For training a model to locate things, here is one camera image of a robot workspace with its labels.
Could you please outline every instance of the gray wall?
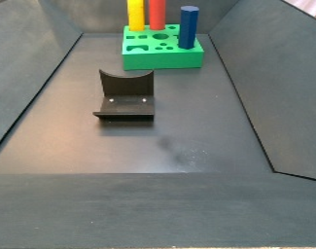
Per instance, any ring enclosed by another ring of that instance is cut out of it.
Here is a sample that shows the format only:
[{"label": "gray wall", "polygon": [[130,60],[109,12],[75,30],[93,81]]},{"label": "gray wall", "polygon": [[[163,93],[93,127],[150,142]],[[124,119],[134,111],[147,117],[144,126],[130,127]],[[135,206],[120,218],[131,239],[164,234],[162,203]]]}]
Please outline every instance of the gray wall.
[{"label": "gray wall", "polygon": [[316,178],[316,19],[241,0],[210,36],[275,171]]},{"label": "gray wall", "polygon": [[0,140],[79,35],[47,1],[0,2]]},{"label": "gray wall", "polygon": [[[126,0],[51,1],[83,32],[118,33],[127,24]],[[179,23],[180,6],[195,5],[200,8],[198,33],[207,33],[237,2],[238,0],[167,0],[166,22]]]}]

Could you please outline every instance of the green foam block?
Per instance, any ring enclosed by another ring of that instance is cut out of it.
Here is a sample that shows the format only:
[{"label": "green foam block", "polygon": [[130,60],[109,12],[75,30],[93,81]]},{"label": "green foam block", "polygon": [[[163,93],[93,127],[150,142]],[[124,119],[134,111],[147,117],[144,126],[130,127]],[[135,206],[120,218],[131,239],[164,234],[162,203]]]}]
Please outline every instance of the green foam block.
[{"label": "green foam block", "polygon": [[203,65],[203,48],[195,39],[190,50],[178,48],[179,25],[168,24],[163,30],[130,31],[123,27],[123,70],[191,68]]}]

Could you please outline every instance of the navy blue peg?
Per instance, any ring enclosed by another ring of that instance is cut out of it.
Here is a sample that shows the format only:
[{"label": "navy blue peg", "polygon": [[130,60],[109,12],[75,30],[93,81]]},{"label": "navy blue peg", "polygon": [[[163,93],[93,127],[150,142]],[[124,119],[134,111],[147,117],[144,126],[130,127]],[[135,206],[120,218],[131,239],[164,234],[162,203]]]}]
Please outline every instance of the navy blue peg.
[{"label": "navy blue peg", "polygon": [[180,49],[191,49],[194,47],[196,22],[199,8],[195,6],[180,7],[180,26],[178,36],[178,47]]}]

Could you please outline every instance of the yellow cylinder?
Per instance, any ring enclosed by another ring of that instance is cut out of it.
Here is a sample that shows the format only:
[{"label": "yellow cylinder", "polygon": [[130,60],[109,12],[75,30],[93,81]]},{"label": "yellow cylinder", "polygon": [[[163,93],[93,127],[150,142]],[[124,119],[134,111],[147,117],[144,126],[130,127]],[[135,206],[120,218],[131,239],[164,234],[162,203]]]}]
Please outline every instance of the yellow cylinder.
[{"label": "yellow cylinder", "polygon": [[127,0],[127,14],[130,31],[144,30],[143,0]]}]

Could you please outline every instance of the black bracket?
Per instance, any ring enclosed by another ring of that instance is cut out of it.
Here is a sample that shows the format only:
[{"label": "black bracket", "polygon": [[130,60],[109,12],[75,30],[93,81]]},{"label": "black bracket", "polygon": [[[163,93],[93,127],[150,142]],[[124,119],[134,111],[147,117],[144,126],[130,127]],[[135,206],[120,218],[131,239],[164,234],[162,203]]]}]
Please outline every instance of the black bracket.
[{"label": "black bracket", "polygon": [[152,118],[154,106],[154,71],[138,77],[118,77],[101,70],[100,81],[103,101],[97,118]]}]

